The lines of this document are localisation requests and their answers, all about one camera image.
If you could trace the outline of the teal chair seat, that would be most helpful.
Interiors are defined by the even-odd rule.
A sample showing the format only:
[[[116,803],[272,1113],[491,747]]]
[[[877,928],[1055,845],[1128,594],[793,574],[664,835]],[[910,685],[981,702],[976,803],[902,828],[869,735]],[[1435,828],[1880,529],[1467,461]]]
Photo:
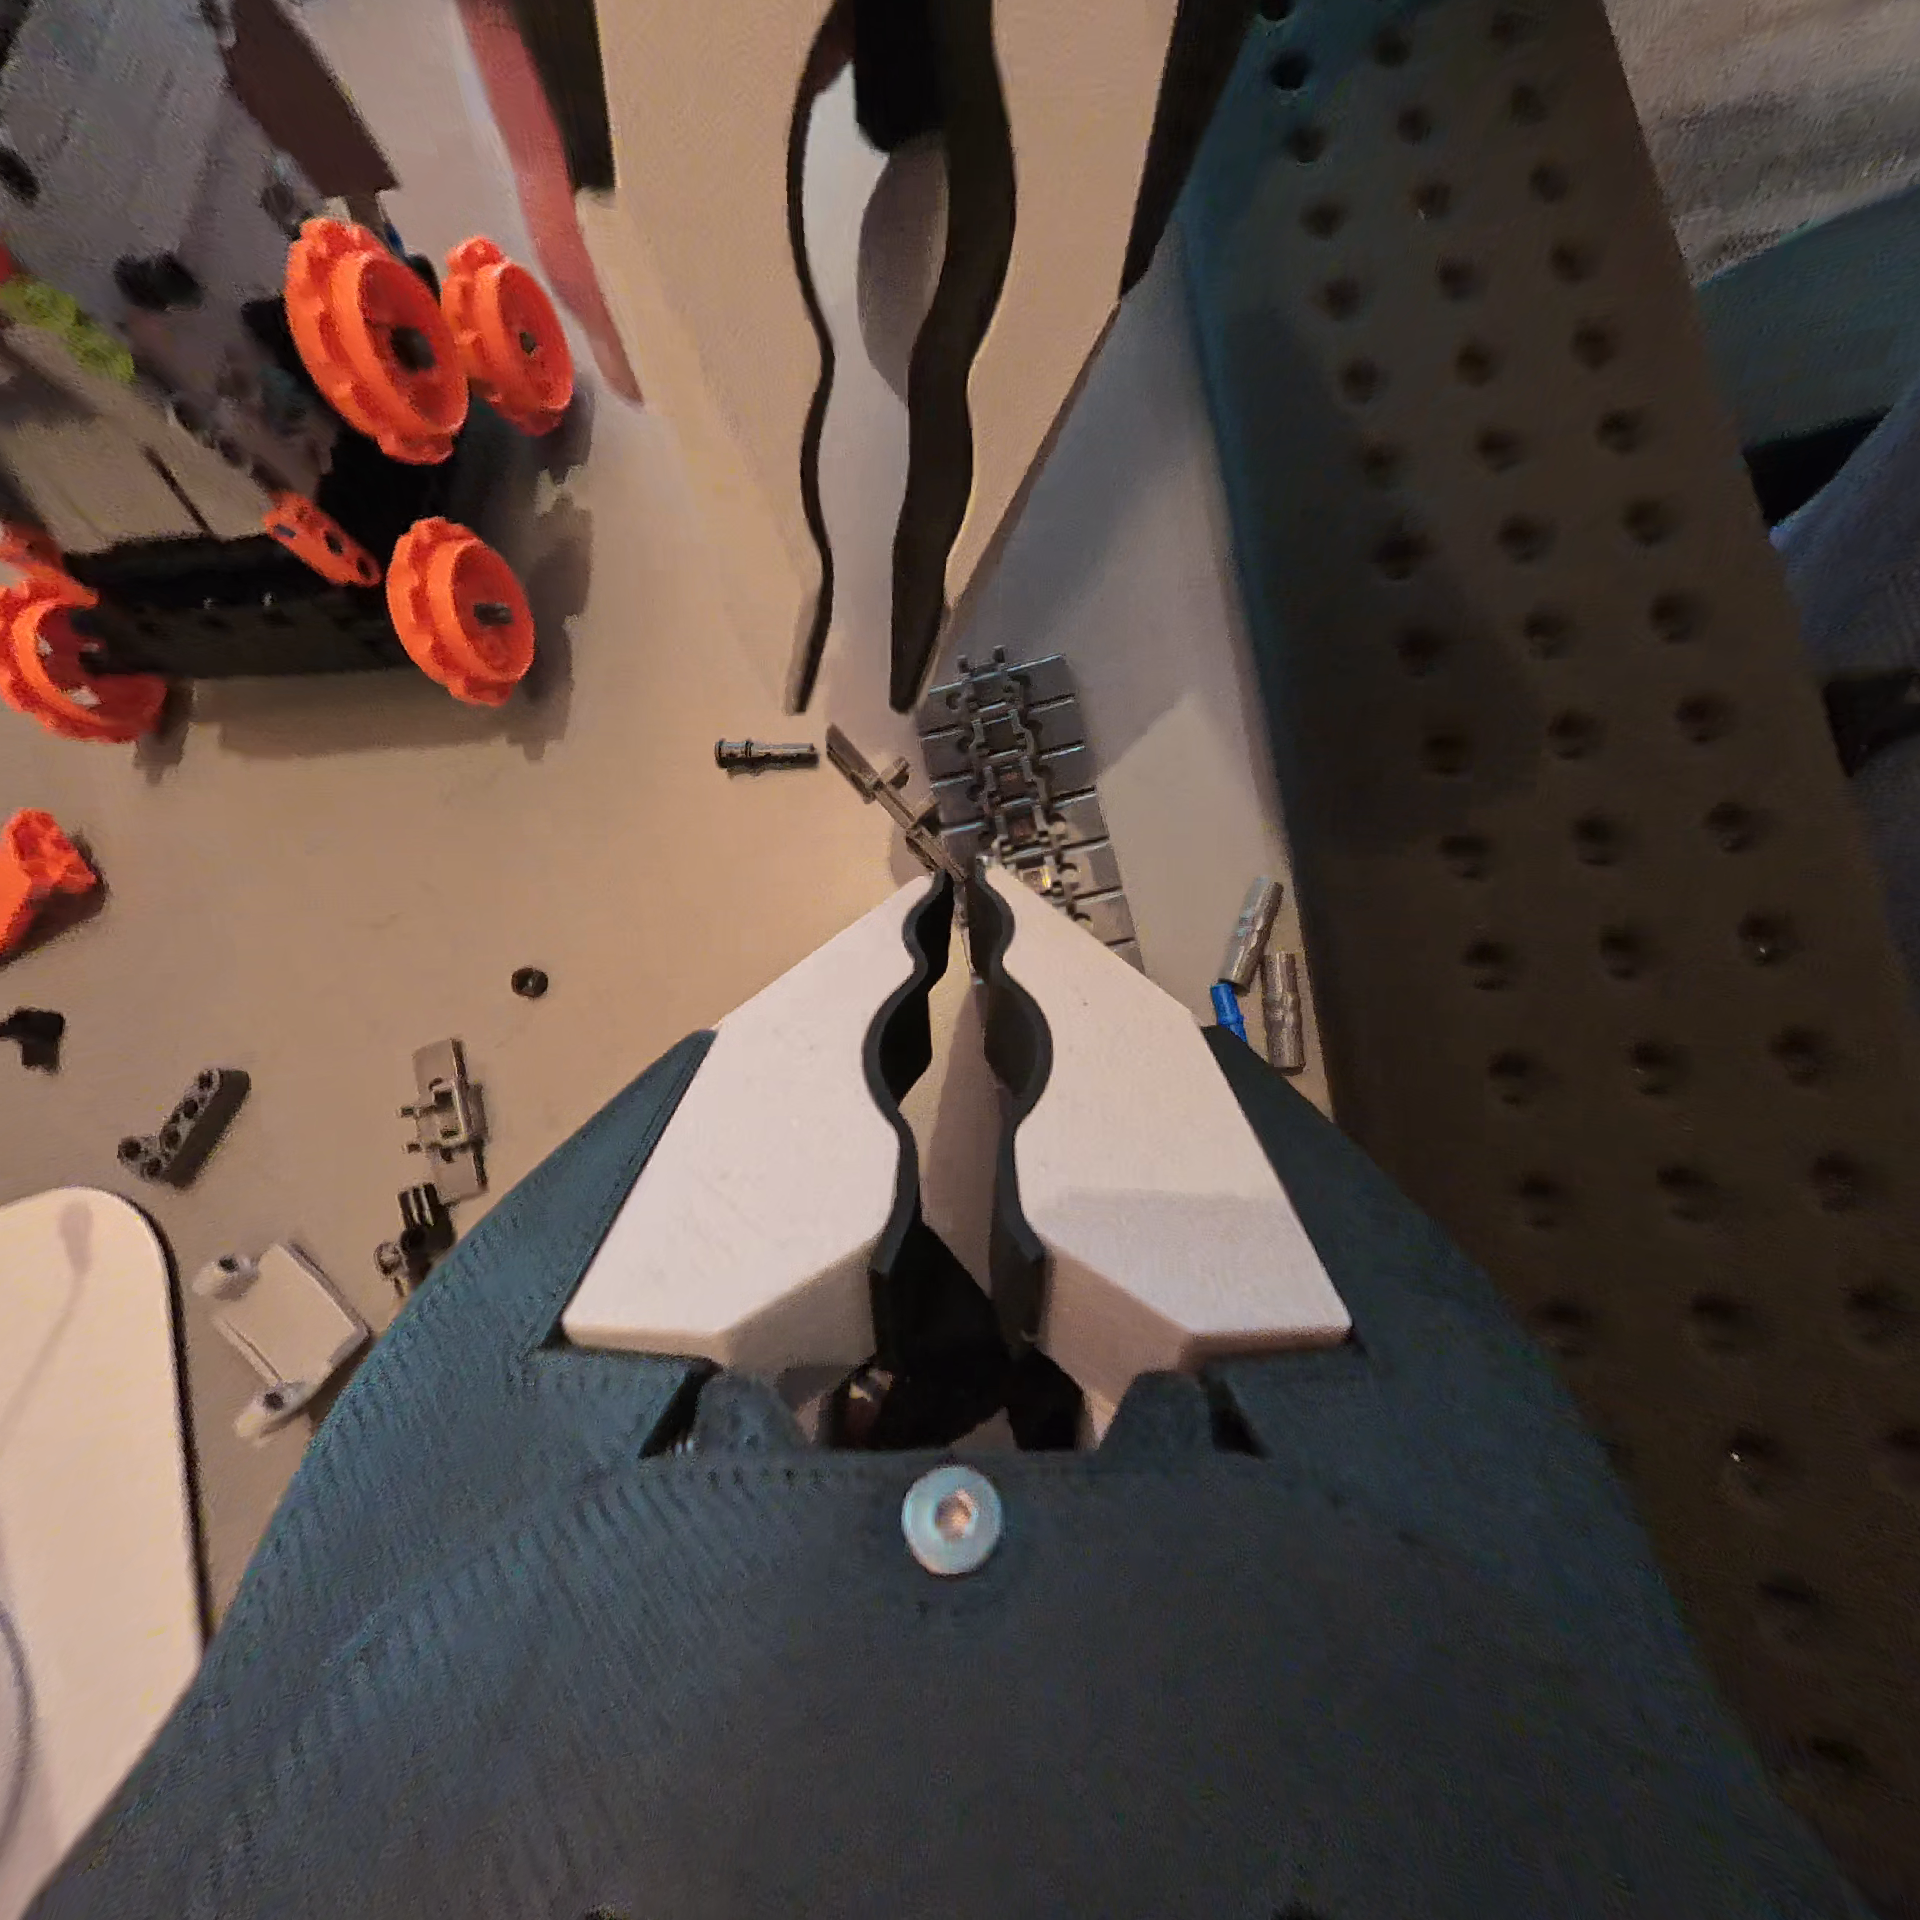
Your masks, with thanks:
[[[1695,306],[1737,443],[1885,415],[1920,374],[1920,190],[1793,227]]]

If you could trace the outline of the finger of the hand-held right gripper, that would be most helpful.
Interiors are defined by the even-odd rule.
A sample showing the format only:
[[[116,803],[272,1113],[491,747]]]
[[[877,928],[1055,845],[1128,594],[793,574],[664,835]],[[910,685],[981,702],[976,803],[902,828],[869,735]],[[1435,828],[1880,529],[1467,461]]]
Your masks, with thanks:
[[[857,6],[857,121],[943,160],[902,365],[888,705],[916,705],[1124,306],[1180,6]]]
[[[824,0],[592,6],[611,190],[580,190],[640,396],[673,423],[705,557],[784,712],[832,628],[823,430],[832,328],[802,233]]]

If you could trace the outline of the dark grey angled beam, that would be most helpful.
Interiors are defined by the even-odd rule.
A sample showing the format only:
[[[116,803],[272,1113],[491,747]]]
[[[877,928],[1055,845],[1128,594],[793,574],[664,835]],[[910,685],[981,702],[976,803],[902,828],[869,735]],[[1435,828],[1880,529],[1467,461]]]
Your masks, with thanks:
[[[248,1092],[255,1092],[248,1070],[229,1065],[199,1070],[180,1088],[158,1132],[119,1136],[116,1147],[119,1172],[158,1191],[189,1191]]]

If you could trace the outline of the white lamp base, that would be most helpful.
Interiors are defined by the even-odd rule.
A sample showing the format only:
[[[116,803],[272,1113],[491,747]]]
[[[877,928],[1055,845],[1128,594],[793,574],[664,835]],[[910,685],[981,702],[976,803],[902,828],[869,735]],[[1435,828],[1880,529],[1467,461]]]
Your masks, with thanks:
[[[108,1191],[0,1209],[0,1912],[24,1916],[207,1657],[176,1279]]]

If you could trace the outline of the grey orange toy block vehicle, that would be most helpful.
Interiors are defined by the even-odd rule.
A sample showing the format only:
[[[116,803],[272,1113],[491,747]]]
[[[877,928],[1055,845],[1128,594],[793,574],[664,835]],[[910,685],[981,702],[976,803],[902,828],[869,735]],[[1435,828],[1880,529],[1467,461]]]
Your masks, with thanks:
[[[4,6],[0,111],[4,705],[84,747],[220,677],[507,705],[538,619],[453,508],[575,412],[545,282],[400,245],[286,6]]]

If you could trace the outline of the black grey cross connector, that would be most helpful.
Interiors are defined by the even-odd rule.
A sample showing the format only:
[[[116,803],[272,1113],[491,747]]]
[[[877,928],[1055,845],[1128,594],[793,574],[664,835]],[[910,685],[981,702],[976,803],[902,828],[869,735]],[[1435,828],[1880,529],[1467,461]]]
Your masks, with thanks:
[[[371,1260],[377,1274],[411,1299],[424,1274],[453,1249],[459,1230],[438,1186],[411,1186],[398,1196],[400,1227],[398,1239],[377,1240]]]

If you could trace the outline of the orange wedge block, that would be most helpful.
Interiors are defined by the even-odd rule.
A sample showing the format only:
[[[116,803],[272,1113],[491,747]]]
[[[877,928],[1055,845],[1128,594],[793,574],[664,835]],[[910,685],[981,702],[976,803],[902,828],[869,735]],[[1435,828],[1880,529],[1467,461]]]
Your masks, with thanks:
[[[0,953],[14,953],[49,903],[100,890],[84,851],[41,808],[0,819]]]

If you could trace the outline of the light grey curved panel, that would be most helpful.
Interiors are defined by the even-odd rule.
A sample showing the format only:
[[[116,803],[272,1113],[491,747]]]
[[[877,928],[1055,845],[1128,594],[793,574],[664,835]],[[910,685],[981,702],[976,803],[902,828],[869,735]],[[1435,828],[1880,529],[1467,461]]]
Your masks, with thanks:
[[[189,1274],[213,1331],[255,1364],[258,1394],[232,1415],[232,1439],[269,1440],[334,1385],[371,1344],[330,1274],[292,1240],[255,1254],[213,1254]]]

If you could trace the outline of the single grey track link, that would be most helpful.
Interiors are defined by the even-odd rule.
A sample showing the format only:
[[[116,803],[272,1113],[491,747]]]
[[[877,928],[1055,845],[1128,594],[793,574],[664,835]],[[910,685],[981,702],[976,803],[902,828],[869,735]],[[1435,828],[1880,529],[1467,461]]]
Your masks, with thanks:
[[[872,765],[842,728],[824,728],[824,760],[861,791],[861,803],[872,803],[898,828],[902,845],[928,873],[947,873],[953,890],[968,880],[968,864],[962,864],[947,845],[938,797],[908,791],[908,760]]]
[[[469,1073],[461,1040],[430,1040],[411,1055],[411,1157],[421,1157],[421,1181],[436,1186],[445,1209],[489,1196],[489,1104]]]

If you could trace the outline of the black perforated panel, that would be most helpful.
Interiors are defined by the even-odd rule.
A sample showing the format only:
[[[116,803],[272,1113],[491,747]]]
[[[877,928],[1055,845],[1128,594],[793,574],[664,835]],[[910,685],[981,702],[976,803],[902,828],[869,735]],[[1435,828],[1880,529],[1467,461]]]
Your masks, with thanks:
[[[1251,6],[1174,226],[1331,1107],[1913,1916],[1913,1013],[1605,6]]]

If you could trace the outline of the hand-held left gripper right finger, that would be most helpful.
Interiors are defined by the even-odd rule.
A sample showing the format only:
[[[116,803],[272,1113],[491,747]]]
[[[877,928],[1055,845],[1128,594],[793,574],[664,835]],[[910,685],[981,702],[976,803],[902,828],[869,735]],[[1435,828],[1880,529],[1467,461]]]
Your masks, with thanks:
[[[1005,867],[968,880],[968,947],[1009,1344],[1105,1419],[1142,1375],[1343,1345],[1351,1313],[1195,1013]]]

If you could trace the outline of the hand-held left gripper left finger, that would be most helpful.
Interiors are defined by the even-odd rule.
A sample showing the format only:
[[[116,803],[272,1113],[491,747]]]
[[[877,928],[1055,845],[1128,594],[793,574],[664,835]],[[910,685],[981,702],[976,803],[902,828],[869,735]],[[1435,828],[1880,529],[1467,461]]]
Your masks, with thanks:
[[[869,1260],[895,1216],[902,1092],[869,1032],[947,969],[950,880],[916,880],[726,1013],[611,1215],[562,1344],[713,1359],[784,1405],[872,1354]]]

